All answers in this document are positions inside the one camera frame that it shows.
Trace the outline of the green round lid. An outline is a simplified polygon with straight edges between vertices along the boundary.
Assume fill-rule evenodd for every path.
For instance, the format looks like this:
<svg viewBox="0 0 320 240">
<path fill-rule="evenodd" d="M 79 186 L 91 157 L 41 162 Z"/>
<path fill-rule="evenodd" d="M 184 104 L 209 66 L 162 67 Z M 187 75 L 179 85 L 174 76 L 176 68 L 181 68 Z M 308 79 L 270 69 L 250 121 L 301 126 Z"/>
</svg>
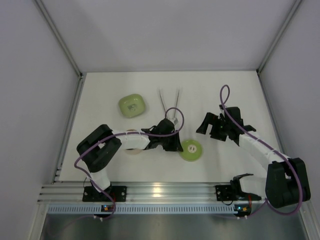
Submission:
<svg viewBox="0 0 320 240">
<path fill-rule="evenodd" d="M 200 159 L 203 154 L 202 145 L 194 139 L 184 140 L 181 143 L 182 152 L 179 153 L 180 157 L 187 162 L 195 162 Z"/>
</svg>

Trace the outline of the metal serving tongs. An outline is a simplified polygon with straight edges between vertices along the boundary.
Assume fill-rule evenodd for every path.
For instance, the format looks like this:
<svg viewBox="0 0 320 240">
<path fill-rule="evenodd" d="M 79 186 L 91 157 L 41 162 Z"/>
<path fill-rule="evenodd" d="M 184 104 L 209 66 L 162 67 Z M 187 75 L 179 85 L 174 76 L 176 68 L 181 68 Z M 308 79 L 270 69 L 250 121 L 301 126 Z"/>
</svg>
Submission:
<svg viewBox="0 0 320 240">
<path fill-rule="evenodd" d="M 177 107 L 180 99 L 181 89 L 165 91 L 162 88 L 157 89 L 161 110 L 169 120 L 175 120 L 177 117 Z"/>
</svg>

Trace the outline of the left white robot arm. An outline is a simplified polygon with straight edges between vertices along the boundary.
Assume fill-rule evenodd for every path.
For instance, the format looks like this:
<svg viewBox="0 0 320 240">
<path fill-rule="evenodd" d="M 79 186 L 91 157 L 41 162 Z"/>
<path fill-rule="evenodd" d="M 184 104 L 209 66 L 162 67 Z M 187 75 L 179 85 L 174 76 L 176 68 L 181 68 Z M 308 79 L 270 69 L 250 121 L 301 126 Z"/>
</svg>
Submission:
<svg viewBox="0 0 320 240">
<path fill-rule="evenodd" d="M 118 150 L 151 150 L 158 146 L 166 152 L 182 152 L 179 132 L 172 121 L 164 118 L 158 125 L 127 132 L 112 130 L 102 124 L 82 140 L 76 150 L 85 163 L 93 187 L 98 193 L 108 191 L 111 182 L 107 165 Z"/>
</svg>

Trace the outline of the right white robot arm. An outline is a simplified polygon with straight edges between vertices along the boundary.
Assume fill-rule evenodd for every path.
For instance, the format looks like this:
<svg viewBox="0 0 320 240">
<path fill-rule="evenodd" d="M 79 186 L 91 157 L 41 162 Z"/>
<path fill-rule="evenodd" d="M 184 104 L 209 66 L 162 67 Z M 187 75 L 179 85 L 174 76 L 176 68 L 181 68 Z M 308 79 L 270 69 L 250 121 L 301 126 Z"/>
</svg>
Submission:
<svg viewBox="0 0 320 240">
<path fill-rule="evenodd" d="M 230 139 L 266 170 L 265 177 L 257 177 L 252 173 L 233 177 L 230 184 L 235 197 L 239 200 L 249 196 L 254 200 L 266 198 L 275 209 L 310 200 L 311 191 L 304 161 L 298 157 L 288 157 L 264 144 L 253 134 L 256 129 L 244 124 L 238 107 L 220 110 L 219 115 L 208 112 L 196 132 L 203 135 L 208 133 L 212 139 L 223 142 Z"/>
</svg>

